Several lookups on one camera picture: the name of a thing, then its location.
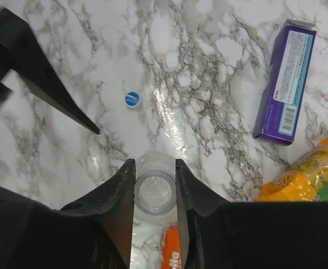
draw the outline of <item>toothpaste box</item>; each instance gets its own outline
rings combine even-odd
[[[314,25],[287,20],[275,39],[254,137],[282,145],[293,142],[316,36]]]

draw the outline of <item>nutrition label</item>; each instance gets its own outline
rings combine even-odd
[[[287,38],[285,52],[278,75],[273,99],[286,104],[294,104],[298,93],[303,87],[307,49],[311,42],[311,35],[290,31]]]

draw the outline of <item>yellow bag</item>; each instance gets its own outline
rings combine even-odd
[[[289,171],[266,183],[256,202],[328,201],[328,138],[294,163]]]

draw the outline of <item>marble surface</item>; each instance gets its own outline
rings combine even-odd
[[[84,195],[127,158],[162,151],[230,201],[250,201],[328,136],[328,0],[12,0],[94,135],[29,94],[0,110],[0,185],[52,208]],[[288,147],[253,139],[273,41],[286,18],[316,23],[317,37]],[[138,91],[143,107],[128,110]],[[135,222],[132,268],[160,267],[164,228]]]

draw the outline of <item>blue cap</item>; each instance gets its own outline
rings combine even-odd
[[[136,91],[131,91],[125,96],[125,104],[129,108],[136,108],[140,104],[140,94]]]

